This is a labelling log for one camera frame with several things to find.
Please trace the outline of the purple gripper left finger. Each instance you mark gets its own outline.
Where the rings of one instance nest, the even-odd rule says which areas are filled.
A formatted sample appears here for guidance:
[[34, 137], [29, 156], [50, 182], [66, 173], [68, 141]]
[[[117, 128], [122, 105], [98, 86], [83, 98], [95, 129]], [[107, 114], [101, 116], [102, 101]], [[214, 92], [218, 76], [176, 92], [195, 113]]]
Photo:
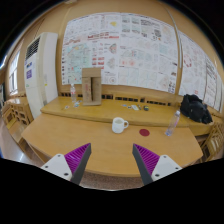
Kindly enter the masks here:
[[90, 155], [91, 144], [87, 143], [65, 155], [56, 154], [42, 166], [42, 169], [79, 185]]

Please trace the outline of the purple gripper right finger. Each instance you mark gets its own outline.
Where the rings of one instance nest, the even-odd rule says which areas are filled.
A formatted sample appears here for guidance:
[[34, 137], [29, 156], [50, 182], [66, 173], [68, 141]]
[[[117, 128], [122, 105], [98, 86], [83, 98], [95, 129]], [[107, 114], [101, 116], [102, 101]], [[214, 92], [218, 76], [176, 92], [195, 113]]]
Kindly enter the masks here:
[[132, 154], [144, 185], [181, 170], [181, 167], [168, 155], [159, 156], [137, 144], [133, 145]]

